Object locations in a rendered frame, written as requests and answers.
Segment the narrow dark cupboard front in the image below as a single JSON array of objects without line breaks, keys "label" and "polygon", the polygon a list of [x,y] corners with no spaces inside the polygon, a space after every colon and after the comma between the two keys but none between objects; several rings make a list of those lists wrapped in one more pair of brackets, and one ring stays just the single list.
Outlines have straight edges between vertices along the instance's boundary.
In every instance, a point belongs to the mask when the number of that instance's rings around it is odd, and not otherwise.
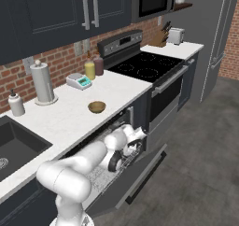
[{"label": "narrow dark cupboard front", "polygon": [[149,106],[150,96],[149,92],[143,93],[137,99],[135,99],[130,106],[134,108],[133,113],[133,124],[132,126],[136,129],[141,127],[146,132],[149,126]]}]

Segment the brown wall shelf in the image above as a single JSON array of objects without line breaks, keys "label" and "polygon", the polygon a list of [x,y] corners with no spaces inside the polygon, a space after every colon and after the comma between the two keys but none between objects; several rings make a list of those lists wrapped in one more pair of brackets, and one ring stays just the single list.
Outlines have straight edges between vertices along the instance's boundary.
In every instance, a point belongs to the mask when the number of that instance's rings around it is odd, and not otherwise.
[{"label": "brown wall shelf", "polygon": [[192,7],[192,3],[181,3],[181,4],[175,4],[173,7],[173,11],[179,11],[181,9]]}]

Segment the dark upper cupboard door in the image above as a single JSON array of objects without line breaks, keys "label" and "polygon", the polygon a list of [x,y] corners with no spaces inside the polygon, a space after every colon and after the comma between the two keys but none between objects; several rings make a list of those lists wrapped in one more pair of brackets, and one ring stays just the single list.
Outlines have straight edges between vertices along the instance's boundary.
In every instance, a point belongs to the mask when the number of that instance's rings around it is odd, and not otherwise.
[{"label": "dark upper cupboard door", "polygon": [[99,27],[94,20],[93,1],[88,0],[91,36],[101,35],[128,26],[131,23],[132,0],[98,0]]},{"label": "dark upper cupboard door", "polygon": [[0,64],[89,37],[83,22],[82,0],[0,0]]}]

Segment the brown wooden bowl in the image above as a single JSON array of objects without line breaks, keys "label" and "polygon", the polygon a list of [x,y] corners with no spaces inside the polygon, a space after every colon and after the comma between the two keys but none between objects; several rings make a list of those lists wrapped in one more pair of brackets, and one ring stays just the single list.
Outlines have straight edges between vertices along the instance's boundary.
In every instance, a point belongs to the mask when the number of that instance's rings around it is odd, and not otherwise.
[{"label": "brown wooden bowl", "polygon": [[98,114],[105,110],[106,104],[102,101],[94,101],[89,103],[88,109],[90,112]]}]

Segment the white kitchen scale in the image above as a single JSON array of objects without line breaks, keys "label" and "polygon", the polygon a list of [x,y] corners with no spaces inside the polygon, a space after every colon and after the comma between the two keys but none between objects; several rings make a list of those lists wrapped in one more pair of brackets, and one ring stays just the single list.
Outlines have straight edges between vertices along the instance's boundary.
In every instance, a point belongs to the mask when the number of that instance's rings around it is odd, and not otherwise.
[{"label": "white kitchen scale", "polygon": [[66,77],[66,84],[83,91],[89,88],[92,82],[87,76],[80,73],[74,73]]}]

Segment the yellow bottle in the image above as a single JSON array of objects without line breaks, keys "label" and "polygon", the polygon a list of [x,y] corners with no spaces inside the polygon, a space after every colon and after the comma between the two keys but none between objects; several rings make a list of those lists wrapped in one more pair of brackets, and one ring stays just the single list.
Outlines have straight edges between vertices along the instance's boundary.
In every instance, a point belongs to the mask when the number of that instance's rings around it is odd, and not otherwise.
[{"label": "yellow bottle", "polygon": [[85,75],[90,79],[95,79],[95,64],[91,59],[91,54],[88,53],[87,61],[84,63]]}]

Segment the wooden knife block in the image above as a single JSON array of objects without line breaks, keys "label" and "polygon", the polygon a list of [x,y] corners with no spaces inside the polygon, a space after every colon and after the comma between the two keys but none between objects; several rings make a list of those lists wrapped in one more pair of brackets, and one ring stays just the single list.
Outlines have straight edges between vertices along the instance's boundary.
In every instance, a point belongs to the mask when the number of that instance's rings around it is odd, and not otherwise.
[{"label": "wooden knife block", "polygon": [[170,22],[168,21],[162,29],[153,37],[151,42],[149,43],[150,46],[163,48],[166,46],[166,39],[169,35],[168,30],[170,27]]}]

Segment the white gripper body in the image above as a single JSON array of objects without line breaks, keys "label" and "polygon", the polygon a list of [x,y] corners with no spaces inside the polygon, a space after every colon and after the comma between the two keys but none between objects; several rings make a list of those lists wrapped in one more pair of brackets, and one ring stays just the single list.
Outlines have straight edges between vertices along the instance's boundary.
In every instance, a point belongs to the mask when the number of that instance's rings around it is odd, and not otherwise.
[{"label": "white gripper body", "polygon": [[137,129],[134,130],[134,139],[135,140],[142,140],[146,136],[147,136],[147,134],[141,127],[138,127]]}]

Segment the white soap dispenser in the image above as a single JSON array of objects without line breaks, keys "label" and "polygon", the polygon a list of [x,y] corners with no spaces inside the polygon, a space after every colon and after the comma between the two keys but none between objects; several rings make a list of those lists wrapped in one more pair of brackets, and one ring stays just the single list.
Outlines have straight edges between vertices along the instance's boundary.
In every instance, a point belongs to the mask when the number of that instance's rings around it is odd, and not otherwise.
[{"label": "white soap dispenser", "polygon": [[15,117],[22,116],[25,113],[25,108],[21,97],[14,92],[13,89],[10,90],[10,96],[8,97],[8,103],[10,105],[12,114]]}]

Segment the black microwave oven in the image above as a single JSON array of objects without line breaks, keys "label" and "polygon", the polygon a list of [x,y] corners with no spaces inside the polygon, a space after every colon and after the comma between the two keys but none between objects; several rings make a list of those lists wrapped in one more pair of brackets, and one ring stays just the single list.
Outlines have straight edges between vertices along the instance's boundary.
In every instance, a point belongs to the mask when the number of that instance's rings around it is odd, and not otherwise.
[{"label": "black microwave oven", "polygon": [[132,0],[132,22],[159,17],[174,8],[175,0]]}]

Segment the white paper towel roll holder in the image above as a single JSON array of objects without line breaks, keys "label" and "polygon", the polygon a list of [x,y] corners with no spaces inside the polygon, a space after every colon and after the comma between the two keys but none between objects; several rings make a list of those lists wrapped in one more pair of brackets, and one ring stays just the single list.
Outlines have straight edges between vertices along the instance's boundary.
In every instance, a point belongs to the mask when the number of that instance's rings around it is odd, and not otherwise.
[{"label": "white paper towel roll holder", "polygon": [[58,96],[52,88],[48,65],[36,60],[35,63],[30,66],[30,69],[35,84],[35,103],[39,106],[54,104],[58,100]]}]

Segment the dark red bottle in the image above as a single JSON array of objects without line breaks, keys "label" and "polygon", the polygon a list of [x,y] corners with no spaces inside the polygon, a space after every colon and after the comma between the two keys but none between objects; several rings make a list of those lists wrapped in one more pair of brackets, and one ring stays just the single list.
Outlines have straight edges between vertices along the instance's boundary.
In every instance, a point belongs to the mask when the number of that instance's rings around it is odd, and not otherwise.
[{"label": "dark red bottle", "polygon": [[93,61],[95,64],[95,75],[101,76],[104,73],[104,60],[100,57],[100,54],[97,53]]}]

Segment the grey fridge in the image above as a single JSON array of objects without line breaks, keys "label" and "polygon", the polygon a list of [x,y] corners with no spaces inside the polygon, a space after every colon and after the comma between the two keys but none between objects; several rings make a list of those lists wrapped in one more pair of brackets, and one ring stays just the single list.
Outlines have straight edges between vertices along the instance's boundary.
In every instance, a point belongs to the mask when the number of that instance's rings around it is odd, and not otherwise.
[{"label": "grey fridge", "polygon": [[194,75],[190,100],[203,102],[214,89],[237,0],[186,0],[191,7],[163,17],[185,30],[184,41],[203,44]]}]

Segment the dark lower cupboard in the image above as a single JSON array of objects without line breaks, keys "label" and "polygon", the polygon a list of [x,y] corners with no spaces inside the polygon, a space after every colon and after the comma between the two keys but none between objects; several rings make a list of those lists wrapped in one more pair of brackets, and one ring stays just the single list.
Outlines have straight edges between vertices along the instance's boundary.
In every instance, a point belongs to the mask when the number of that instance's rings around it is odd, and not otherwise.
[{"label": "dark lower cupboard", "polygon": [[194,74],[196,70],[198,55],[199,53],[195,53],[186,61],[186,64],[189,66],[189,69],[183,76],[182,89],[181,89],[181,94],[179,97],[177,110],[180,110],[181,107],[185,105],[190,99],[190,93],[191,93],[192,83],[193,83]]}]

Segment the grey dishwasher door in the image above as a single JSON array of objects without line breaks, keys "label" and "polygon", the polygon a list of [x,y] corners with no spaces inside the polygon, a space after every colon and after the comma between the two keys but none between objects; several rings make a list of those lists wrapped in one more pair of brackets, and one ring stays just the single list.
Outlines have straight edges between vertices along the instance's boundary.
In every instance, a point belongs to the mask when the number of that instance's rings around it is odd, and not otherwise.
[{"label": "grey dishwasher door", "polygon": [[140,161],[127,167],[123,173],[104,192],[100,193],[89,205],[86,212],[92,218],[119,209],[129,195],[134,194],[149,171],[160,159],[161,153],[167,147],[166,144],[156,148]]}]

